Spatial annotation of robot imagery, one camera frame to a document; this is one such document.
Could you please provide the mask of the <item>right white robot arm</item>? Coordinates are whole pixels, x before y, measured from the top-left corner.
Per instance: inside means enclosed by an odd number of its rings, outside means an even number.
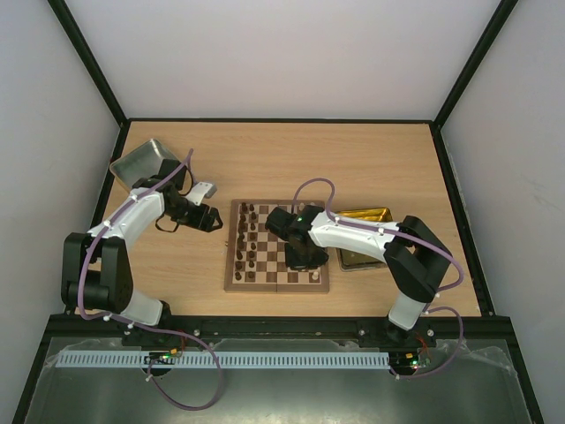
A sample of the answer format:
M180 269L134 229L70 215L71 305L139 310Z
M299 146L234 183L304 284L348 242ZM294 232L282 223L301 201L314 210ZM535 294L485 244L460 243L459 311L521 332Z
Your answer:
M415 216L406 216L400 223L375 223L312 205L298 214L277 207L268 215L265 227L284 242L286 265L293 270L325 265L329 248L385 263L399 291L388 312L385 335L397 346L415 337L418 318L438 294L452 259L450 251Z

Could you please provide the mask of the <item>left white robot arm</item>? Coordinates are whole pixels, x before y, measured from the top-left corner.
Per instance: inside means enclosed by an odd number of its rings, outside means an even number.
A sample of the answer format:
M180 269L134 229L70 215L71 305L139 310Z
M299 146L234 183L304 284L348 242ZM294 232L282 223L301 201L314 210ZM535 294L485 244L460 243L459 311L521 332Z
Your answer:
M126 200L106 220L65 239L61 298L67 307L85 320L159 325L168 306L135 289L129 251L164 217L176 228L222 228L219 211L205 203L215 194L215 184L192 181L185 189L185 180L192 177L188 159L164 159L154 175L137 178Z

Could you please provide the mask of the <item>gold tin with pieces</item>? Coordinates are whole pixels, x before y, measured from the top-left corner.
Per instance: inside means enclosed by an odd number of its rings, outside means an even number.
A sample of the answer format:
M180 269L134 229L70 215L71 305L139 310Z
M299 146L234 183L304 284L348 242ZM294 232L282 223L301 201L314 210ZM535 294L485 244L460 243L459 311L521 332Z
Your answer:
M351 209L339 212L340 216L366 220L370 222L392 222L393 217L389 208ZM337 258L342 271L357 271L365 269L382 269L387 265L384 261L371 256L352 252L346 249L337 249Z

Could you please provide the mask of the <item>silver metal tin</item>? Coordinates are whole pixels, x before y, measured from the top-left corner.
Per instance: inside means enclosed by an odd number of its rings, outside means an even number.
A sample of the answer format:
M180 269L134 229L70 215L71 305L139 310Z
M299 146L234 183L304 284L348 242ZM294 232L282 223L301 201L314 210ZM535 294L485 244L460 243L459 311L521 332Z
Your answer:
M156 175L163 160L179 162L159 140L149 139L111 163L109 170L126 191L131 191L139 179Z

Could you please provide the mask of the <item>wooden chess board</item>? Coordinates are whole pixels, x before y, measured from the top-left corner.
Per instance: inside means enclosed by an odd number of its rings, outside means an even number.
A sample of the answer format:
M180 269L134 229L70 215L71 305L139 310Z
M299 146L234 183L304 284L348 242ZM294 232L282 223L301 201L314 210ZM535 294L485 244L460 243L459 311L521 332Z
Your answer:
M328 265L291 270L284 242L269 232L267 216L277 207L298 212L290 200L235 199L230 204L224 290L226 292L329 292Z

